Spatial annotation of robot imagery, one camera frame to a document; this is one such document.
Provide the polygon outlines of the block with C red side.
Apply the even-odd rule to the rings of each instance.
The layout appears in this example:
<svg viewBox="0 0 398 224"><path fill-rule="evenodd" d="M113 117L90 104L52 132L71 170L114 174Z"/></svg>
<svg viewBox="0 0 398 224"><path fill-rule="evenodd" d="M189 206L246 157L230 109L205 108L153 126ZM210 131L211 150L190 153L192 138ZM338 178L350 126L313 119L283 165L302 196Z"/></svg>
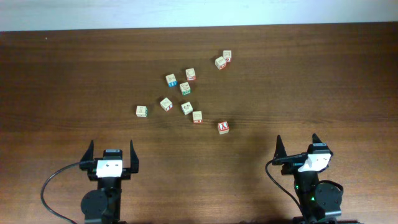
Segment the block with C red side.
<svg viewBox="0 0 398 224"><path fill-rule="evenodd" d="M185 73L186 73L186 78L187 78L188 81L192 81L192 80L196 80L197 79L197 76L196 76L194 68L186 69Z"/></svg>

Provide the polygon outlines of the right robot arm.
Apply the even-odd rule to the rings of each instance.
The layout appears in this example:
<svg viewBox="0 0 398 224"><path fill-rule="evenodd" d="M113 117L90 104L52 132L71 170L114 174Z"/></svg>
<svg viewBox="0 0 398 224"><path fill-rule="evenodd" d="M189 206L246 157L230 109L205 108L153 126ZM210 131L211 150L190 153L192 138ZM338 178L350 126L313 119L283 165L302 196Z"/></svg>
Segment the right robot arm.
<svg viewBox="0 0 398 224"><path fill-rule="evenodd" d="M312 143L306 152L287 155L282 138L277 136L273 160L270 164L281 166L282 175L294 177L294 190L301 216L294 217L293 223L336 223L341 215L343 186L330 181L320 180L319 173L326 170L333 157L327 144L312 134Z"/></svg>

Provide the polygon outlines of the block with car picture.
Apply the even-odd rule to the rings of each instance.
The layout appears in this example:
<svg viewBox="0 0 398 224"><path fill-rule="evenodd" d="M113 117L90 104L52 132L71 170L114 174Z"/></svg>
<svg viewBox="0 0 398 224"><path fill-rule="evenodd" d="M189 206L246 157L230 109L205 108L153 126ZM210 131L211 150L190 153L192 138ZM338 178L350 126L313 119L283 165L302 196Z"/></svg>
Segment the block with car picture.
<svg viewBox="0 0 398 224"><path fill-rule="evenodd" d="M188 115L193 112L193 107L190 102L181 104L181 108L184 115Z"/></svg>

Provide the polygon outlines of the block with red X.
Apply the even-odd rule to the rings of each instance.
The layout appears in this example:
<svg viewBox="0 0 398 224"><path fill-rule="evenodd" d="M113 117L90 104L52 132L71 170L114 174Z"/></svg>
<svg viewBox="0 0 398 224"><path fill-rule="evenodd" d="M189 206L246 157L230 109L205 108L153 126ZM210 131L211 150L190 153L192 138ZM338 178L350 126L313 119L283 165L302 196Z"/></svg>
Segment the block with red X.
<svg viewBox="0 0 398 224"><path fill-rule="evenodd" d="M226 134L229 132L229 125L227 121L218 123L217 125L219 134Z"/></svg>

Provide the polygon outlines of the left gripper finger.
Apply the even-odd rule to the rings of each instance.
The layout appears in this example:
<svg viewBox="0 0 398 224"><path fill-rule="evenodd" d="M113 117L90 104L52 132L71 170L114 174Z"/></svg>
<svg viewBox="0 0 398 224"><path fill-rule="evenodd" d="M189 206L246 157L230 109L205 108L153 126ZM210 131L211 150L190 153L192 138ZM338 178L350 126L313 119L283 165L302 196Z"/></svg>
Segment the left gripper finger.
<svg viewBox="0 0 398 224"><path fill-rule="evenodd" d="M136 174L139 172L139 159L138 156L134 150L134 145L133 145L133 141L130 140L130 168L129 168L129 172L131 174Z"/></svg>
<svg viewBox="0 0 398 224"><path fill-rule="evenodd" d="M91 140L88 149L80 159L79 168L81 170L90 170L93 167L93 152L94 152L94 141Z"/></svg>

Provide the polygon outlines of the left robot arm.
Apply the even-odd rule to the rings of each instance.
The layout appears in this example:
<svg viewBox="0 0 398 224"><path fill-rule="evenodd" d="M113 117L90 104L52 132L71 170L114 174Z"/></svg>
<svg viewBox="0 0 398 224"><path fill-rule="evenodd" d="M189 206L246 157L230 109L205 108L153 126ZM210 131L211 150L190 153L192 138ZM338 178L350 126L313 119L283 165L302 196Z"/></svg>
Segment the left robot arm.
<svg viewBox="0 0 398 224"><path fill-rule="evenodd" d="M90 142L79 168L87 172L90 181L97 183L97 189L89 191L81 200L85 223L123 223L120 218L122 181L139 172L139 159L133 142L130 142L129 155L129 167L123 166L123 151L120 149L107 149L102 157L95 158L94 142Z"/></svg>

